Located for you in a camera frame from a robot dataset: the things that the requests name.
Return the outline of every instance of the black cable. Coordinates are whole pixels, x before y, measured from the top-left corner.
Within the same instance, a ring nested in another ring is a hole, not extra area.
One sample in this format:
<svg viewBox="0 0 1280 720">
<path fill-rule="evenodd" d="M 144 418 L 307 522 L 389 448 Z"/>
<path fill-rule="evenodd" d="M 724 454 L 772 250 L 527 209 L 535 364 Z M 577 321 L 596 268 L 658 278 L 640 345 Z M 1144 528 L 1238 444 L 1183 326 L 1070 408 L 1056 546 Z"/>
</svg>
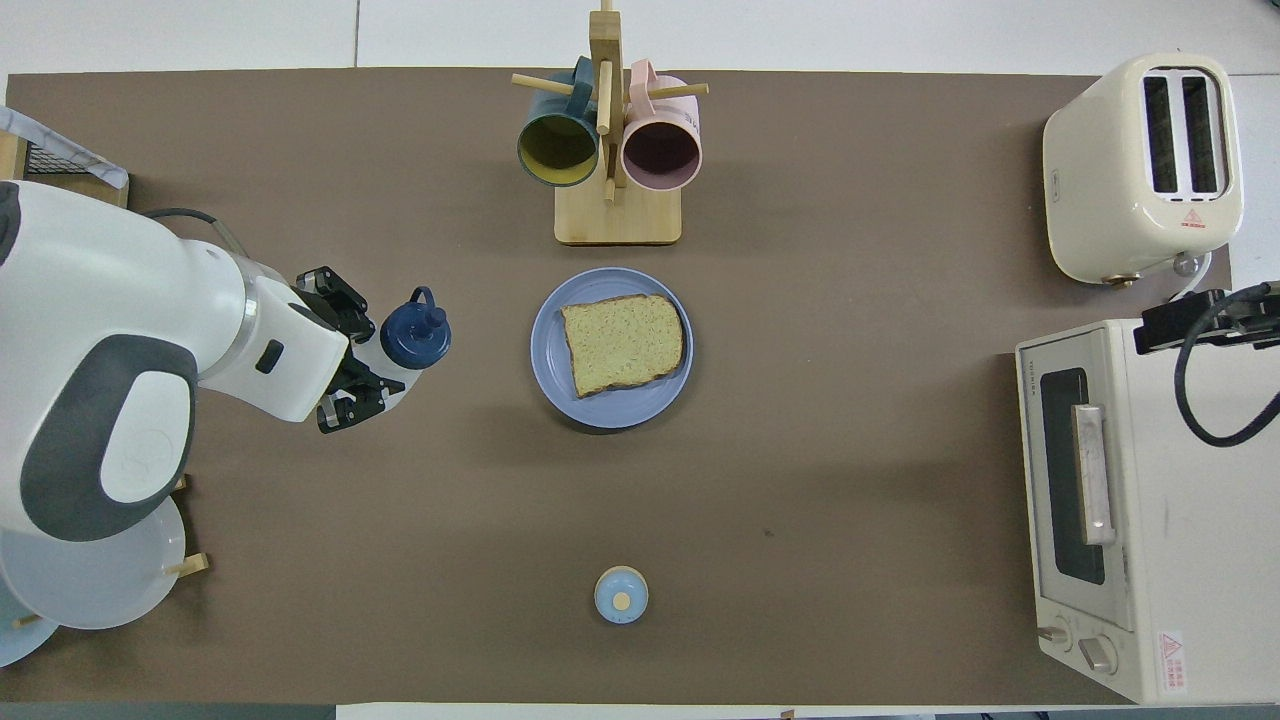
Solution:
<svg viewBox="0 0 1280 720">
<path fill-rule="evenodd" d="M 159 210 L 142 213 L 142 217 L 151 218 L 152 220 L 160 218 L 196 218 L 197 220 L 204 220 L 210 225 L 214 225 L 214 232 L 218 233 L 218 237 L 223 238 L 223 243 L 227 245 L 232 252 L 248 258 L 248 252 L 244 251 L 244 246 L 236 238 L 236 234 L 230 231 L 230 228 L 209 213 L 201 213 L 200 210 L 192 210 L 191 208 L 161 208 Z"/>
<path fill-rule="evenodd" d="M 1196 415 L 1192 414 L 1190 404 L 1187 402 L 1187 363 L 1190 360 L 1192 348 L 1196 347 L 1196 340 L 1199 338 L 1201 333 L 1208 329 L 1210 323 L 1213 322 L 1213 318 L 1216 318 L 1219 313 L 1225 310 L 1233 302 L 1258 302 L 1270 295 L 1270 283 L 1258 283 L 1253 287 L 1247 287 L 1222 297 L 1196 319 L 1190 329 L 1187 331 L 1183 346 L 1178 351 L 1178 364 L 1174 365 L 1174 400 L 1178 401 L 1178 411 L 1181 413 L 1183 421 L 1187 423 L 1187 427 L 1190 428 L 1192 433 L 1213 447 L 1234 447 L 1262 432 L 1262 428 L 1266 428 L 1271 424 L 1271 420 L 1276 419 L 1276 415 L 1280 415 L 1280 392 L 1276 392 L 1275 397 L 1271 398 L 1271 402 L 1268 402 L 1256 418 L 1249 420 L 1248 425 L 1244 425 L 1244 428 L 1236 433 L 1219 437 L 1206 430 L 1204 427 L 1199 424 Z"/>
<path fill-rule="evenodd" d="M 192 210 L 191 208 L 161 208 L 159 210 L 150 210 L 142 213 L 143 218 L 196 218 L 197 220 L 205 220 L 209 224 L 218 222 L 218 218 L 210 215 L 209 213 L 201 213 L 200 210 Z"/>
</svg>

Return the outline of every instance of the toaster oven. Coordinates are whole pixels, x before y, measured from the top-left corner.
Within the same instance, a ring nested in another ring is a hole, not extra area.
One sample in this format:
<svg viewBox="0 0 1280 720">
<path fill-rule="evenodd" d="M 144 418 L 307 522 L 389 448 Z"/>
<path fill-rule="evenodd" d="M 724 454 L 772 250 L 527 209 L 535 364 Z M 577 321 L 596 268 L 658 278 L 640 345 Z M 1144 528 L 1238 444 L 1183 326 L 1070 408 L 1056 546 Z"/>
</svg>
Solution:
<svg viewBox="0 0 1280 720">
<path fill-rule="evenodd" d="M 1178 352 L 1138 320 L 1016 348 L 1037 634 L 1055 660 L 1140 703 L 1280 698 L 1280 427 L 1230 448 L 1184 425 Z M 1197 347 L 1189 401 L 1239 427 L 1280 352 Z"/>
</svg>

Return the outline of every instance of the mug rack base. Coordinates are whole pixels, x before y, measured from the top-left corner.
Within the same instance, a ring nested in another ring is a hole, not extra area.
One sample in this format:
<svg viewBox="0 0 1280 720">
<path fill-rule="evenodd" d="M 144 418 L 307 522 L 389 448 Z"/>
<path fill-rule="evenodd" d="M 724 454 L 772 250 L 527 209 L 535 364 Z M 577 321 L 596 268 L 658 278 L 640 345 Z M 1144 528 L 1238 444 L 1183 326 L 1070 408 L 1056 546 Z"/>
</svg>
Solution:
<svg viewBox="0 0 1280 720">
<path fill-rule="evenodd" d="M 671 245 L 680 240 L 680 191 L 627 183 L 605 200 L 607 164 L 586 181 L 556 188 L 556 240 L 562 245 Z"/>
</svg>

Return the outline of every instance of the oven door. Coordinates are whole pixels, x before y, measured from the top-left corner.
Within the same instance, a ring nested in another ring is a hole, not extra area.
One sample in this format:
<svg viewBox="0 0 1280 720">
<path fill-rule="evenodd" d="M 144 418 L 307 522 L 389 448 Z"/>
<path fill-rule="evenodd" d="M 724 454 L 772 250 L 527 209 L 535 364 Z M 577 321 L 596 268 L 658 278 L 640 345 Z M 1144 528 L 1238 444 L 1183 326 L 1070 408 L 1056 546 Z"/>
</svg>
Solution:
<svg viewBox="0 0 1280 720">
<path fill-rule="evenodd" d="M 1107 331 L 1101 327 L 1019 350 L 1032 480 L 1029 501 L 1041 594 L 1133 630 L 1124 568 L 1124 521 L 1119 512 L 1111 512 L 1119 495 L 1115 483 L 1120 459 L 1114 455 L 1116 443 L 1098 442 L 1108 434 L 1106 413 L 1115 391 L 1107 372 Z M 1088 424 L 1073 420 L 1076 406 L 1101 409 L 1087 413 L 1101 415 L 1102 437 L 1088 437 Z M 1100 471 L 1101 462 L 1094 462 L 1089 474 L 1091 464 L 1079 461 L 1082 445 L 1105 457 L 1106 471 Z M 1087 537 L 1085 525 L 1093 523 L 1092 534 L 1100 534 L 1098 518 L 1106 520 L 1108 512 L 1107 527 L 1115 524 L 1119 537 Z"/>
</svg>

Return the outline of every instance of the wooden mug rack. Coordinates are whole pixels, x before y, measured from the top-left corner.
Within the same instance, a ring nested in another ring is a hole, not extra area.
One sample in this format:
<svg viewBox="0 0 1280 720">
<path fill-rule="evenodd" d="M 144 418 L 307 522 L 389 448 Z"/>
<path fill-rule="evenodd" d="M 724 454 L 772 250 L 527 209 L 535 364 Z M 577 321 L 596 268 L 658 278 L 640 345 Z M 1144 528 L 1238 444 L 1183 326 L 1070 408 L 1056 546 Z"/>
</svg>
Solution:
<svg viewBox="0 0 1280 720">
<path fill-rule="evenodd" d="M 602 0 L 590 15 L 591 67 L 595 69 L 595 129 L 600 136 L 600 163 L 584 182 L 556 188 L 556 240 L 563 245 L 671 245 L 680 240 L 680 190 L 657 191 L 627 182 L 620 152 L 626 104 L 622 82 L 622 14 L 612 0 Z M 534 90 L 568 95 L 573 86 L 544 78 L 512 74 L 511 82 Z M 707 95 L 703 83 L 650 92 L 654 100 Z"/>
</svg>

